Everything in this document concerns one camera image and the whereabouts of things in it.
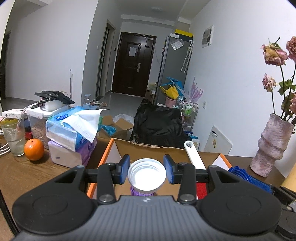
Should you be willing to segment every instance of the white spatula handle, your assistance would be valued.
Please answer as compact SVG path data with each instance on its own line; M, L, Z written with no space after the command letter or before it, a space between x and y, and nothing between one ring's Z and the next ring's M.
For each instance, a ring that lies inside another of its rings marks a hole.
M195 146L192 141L185 141L184 143L185 150L189 156L191 163L195 166L195 169L206 169L203 164L200 155L198 154Z

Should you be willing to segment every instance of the black cable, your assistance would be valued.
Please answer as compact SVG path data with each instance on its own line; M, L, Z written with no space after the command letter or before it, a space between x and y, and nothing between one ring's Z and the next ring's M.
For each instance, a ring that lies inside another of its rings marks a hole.
M3 213L3 216L5 218L5 221L7 222L9 229L11 230L13 236L17 236L20 232L17 228L17 226L15 225L14 220L12 219L12 216L9 212L9 209L4 201L4 197L2 195L1 189L0 189L0 209Z

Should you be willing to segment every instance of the gray refrigerator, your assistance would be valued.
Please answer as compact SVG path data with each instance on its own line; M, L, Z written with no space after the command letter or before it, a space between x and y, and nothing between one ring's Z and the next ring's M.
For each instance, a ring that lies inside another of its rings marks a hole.
M184 41L184 45L181 48L174 50L171 45L171 42L174 40L176 40L176 38L167 36L165 41L163 56L161 60L160 71L159 71L159 76L157 81L157 87L155 92L155 98L153 100L154 105L157 105L157 104L165 105L165 95L161 92L159 86L162 86L163 84L169 82L167 77L171 77L181 81L184 87L187 70L184 73L185 66L182 72L180 70L183 66L183 62L186 57L187 49L190 43Z

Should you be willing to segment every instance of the floor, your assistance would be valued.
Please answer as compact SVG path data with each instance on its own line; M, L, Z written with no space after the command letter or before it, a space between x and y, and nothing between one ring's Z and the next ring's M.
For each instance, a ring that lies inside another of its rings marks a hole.
M25 100L12 97L6 97L6 99L1 100L2 111L7 111L11 109L23 109L28 105L34 104L37 101Z
M108 104L106 109L102 112L102 115L112 115L113 117L119 114L126 114L134 117L137 113L137 109L142 102L142 97L128 96L117 93L107 93L100 102L105 102ZM3 111L11 109L23 109L25 106L34 104L36 101L24 100L12 97L6 97L6 99L1 100L1 105Z
M102 112L102 116L111 115L113 117L119 114L129 115L135 117L137 109L142 102L142 97L128 96L117 93L107 93L100 102L105 102L108 104L106 109Z

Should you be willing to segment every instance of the door handle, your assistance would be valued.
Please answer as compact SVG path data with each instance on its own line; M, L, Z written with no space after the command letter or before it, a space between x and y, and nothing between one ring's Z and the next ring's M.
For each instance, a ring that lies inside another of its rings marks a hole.
M137 73L140 72L140 66L141 66L141 63L138 63L138 65L136 65L136 67L138 67L138 68L137 68Z

